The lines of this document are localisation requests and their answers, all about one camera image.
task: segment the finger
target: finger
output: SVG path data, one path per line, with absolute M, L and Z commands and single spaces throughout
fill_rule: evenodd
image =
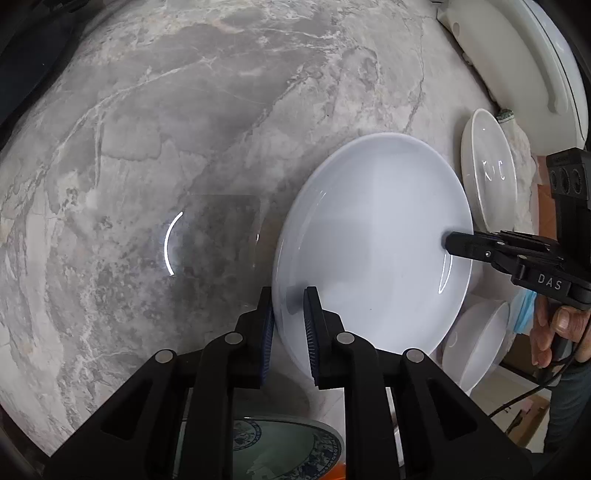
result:
M 550 345 L 552 344 L 552 338 L 554 332 L 550 330 L 549 326 L 541 327 L 534 325 L 530 331 L 530 347 L 531 347 L 531 363 L 538 365 L 540 361 L 545 363 L 548 353 L 550 352 Z
M 552 330 L 573 342 L 579 342 L 589 321 L 589 312 L 574 307 L 562 306 L 552 318 Z
M 538 327 L 535 329 L 534 338 L 541 351 L 547 350 L 552 345 L 554 330 L 548 325 L 545 327 Z
M 538 356 L 540 354 L 540 347 L 538 346 L 536 326 L 530 330 L 530 349 L 531 349 L 531 364 L 536 366 L 538 364 Z
M 548 298 L 537 295 L 534 302 L 534 314 L 538 324 L 542 327 L 548 325 Z
M 591 334 L 588 332 L 585 338 L 581 340 L 579 350 L 574 356 L 577 362 L 586 362 L 591 359 Z
M 552 350 L 549 348 L 547 350 L 543 350 L 538 354 L 538 367 L 539 368 L 546 368 L 550 365 L 552 361 Z

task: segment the black cable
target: black cable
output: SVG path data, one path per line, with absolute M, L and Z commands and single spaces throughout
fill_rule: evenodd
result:
M 583 339 L 587 336 L 587 331 L 589 330 L 589 326 L 590 325 L 591 325 L 591 319 L 587 322 L 587 325 L 585 326 L 585 330 L 583 332 L 583 335 L 581 337 L 581 340 L 575 346 L 573 353 L 571 353 L 567 358 L 565 358 L 565 359 L 562 360 L 563 362 L 565 362 L 564 363 L 564 367 L 562 367 L 556 374 L 554 374 L 552 376 L 552 378 L 550 378 L 549 380 L 545 381 L 544 383 L 538 385 L 537 387 L 532 388 L 528 392 L 525 392 L 524 394 L 521 394 L 519 397 L 515 397 L 513 400 L 510 400 L 507 403 L 503 403 L 503 405 L 501 405 L 499 408 L 497 408 L 488 417 L 491 419 L 492 417 L 494 417 L 498 413 L 502 412 L 506 408 L 512 407 L 513 405 L 515 405 L 517 402 L 523 400 L 524 398 L 527 398 L 527 397 L 529 397 L 529 396 L 531 396 L 531 395 L 533 395 L 535 393 L 538 393 L 540 390 L 542 390 L 543 388 L 546 388 L 554 380 L 556 380 L 556 378 L 558 378 L 560 375 L 562 375 L 565 372 L 565 370 L 570 366 L 570 364 L 573 363 L 575 355 L 579 351 L 579 348 L 581 348 L 581 344 L 583 343 Z

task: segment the black handle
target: black handle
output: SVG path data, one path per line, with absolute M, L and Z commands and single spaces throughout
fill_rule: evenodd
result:
M 562 304 L 559 301 L 548 298 L 548 322 L 552 322 L 556 310 L 558 310 L 561 306 Z M 550 349 L 552 350 L 552 363 L 558 362 L 570 355 L 573 349 L 573 342 L 561 337 L 558 335 L 558 333 L 555 333 Z M 546 368 L 540 368 L 538 374 L 536 375 L 538 383 L 543 384 L 548 382 L 560 368 L 562 368 L 562 365 L 557 367 L 550 366 Z

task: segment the plate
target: plate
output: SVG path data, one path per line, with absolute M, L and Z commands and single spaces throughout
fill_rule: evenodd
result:
M 462 178 L 476 226 L 485 232 L 512 231 L 517 177 L 509 143 L 488 111 L 474 112 L 462 134 Z
M 343 439 L 323 423 L 295 417 L 234 421 L 234 480 L 318 480 L 343 452 Z
M 470 209 L 452 168 L 427 144 L 381 133 L 331 155 L 299 192 L 275 253 L 275 321 L 298 367 L 311 376 L 307 286 L 376 348 L 430 354 L 470 279 L 471 260 L 443 248 L 451 231 L 472 233 Z
M 508 321 L 507 302 L 483 299 L 453 326 L 443 349 L 443 371 L 464 392 L 471 392 L 493 364 Z

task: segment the gray marble surface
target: gray marble surface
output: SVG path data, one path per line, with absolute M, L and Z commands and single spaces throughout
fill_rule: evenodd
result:
M 252 309 L 295 195 L 339 146 L 405 132 L 459 165 L 491 104 L 435 8 L 136 0 L 85 38 L 0 155 L 0 401 L 42 449 L 154 352 Z M 278 339 L 272 370 L 245 404 L 343 432 L 342 393 L 315 391 Z

